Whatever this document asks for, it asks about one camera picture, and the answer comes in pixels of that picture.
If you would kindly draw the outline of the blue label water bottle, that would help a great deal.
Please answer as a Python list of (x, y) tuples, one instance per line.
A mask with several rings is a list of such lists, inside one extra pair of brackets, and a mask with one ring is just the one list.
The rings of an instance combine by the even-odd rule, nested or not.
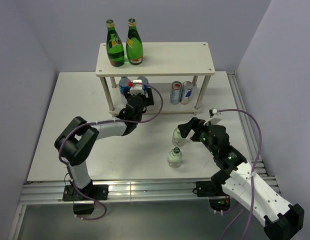
[(142, 83), (143, 83), (142, 88), (143, 88), (144, 93), (146, 94), (147, 89), (148, 89), (147, 85), (149, 84), (148, 79), (145, 76), (139, 76), (137, 79), (142, 80)]
[(127, 104), (127, 100), (125, 98), (125, 94), (124, 94), (124, 90), (129, 90), (130, 87), (129, 87), (129, 82), (131, 80), (127, 77), (127, 76), (122, 76), (119, 80), (119, 91), (120, 91), (120, 94), (121, 94), (121, 101), (122, 101), (122, 104), (125, 106)]

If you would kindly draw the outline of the green glass bottle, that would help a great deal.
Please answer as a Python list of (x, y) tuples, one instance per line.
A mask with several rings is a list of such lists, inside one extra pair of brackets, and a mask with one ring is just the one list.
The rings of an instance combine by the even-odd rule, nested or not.
[(126, 55), (129, 63), (132, 65), (139, 65), (143, 61), (143, 43), (137, 30), (137, 22), (134, 18), (128, 20)]
[(115, 23), (112, 19), (106, 21), (107, 39), (106, 52), (112, 66), (120, 67), (125, 63), (125, 52), (122, 41), (115, 29)]

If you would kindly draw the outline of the green glass bottle front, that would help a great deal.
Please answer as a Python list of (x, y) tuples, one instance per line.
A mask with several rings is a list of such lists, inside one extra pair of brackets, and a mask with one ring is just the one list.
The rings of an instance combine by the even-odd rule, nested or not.
[(139, 65), (143, 61), (143, 43), (137, 30), (137, 22), (134, 18), (128, 20), (126, 55), (129, 63), (132, 65)]

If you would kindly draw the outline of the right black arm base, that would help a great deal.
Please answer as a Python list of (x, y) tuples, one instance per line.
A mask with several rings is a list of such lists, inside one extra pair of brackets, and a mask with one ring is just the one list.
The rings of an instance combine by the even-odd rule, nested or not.
[(214, 211), (225, 212), (231, 207), (230, 197), (223, 192), (222, 186), (215, 181), (196, 181), (192, 193), (199, 198), (208, 198), (209, 206)]

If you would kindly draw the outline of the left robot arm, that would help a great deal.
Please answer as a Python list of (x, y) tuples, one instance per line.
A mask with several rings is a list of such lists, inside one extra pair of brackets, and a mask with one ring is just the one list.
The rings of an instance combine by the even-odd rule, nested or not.
[(81, 200), (93, 195), (93, 181), (88, 173), (86, 159), (95, 142), (103, 138), (130, 134), (142, 120), (147, 107), (154, 105), (152, 89), (149, 87), (146, 88), (146, 94), (132, 95), (128, 90), (124, 93), (127, 104), (115, 120), (88, 125), (86, 120), (77, 116), (55, 140), (54, 147), (66, 159), (64, 163), (75, 181), (74, 194)]

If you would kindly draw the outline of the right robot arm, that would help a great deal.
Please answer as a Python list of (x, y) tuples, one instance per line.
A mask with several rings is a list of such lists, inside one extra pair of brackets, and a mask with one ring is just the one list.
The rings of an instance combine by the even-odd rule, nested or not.
[(183, 139), (193, 131), (191, 141), (201, 142), (219, 167), (210, 180), (196, 182), (198, 197), (234, 198), (259, 220), (270, 240), (290, 240), (303, 228), (304, 209), (285, 200), (260, 175), (252, 172), (250, 162), (230, 144), (224, 126), (193, 117), (177, 128)]

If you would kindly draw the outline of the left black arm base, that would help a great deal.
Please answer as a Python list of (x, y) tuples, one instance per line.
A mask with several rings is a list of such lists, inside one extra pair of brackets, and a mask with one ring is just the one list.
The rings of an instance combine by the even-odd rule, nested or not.
[[(95, 221), (103, 218), (107, 213), (107, 207), (102, 201), (108, 199), (108, 193), (107, 184), (89, 184), (84, 189), (70, 184), (64, 187), (62, 201), (73, 202), (73, 213), (76, 218), (81, 221)], [(97, 206), (101, 206), (104, 212), (97, 217), (88, 217)]]

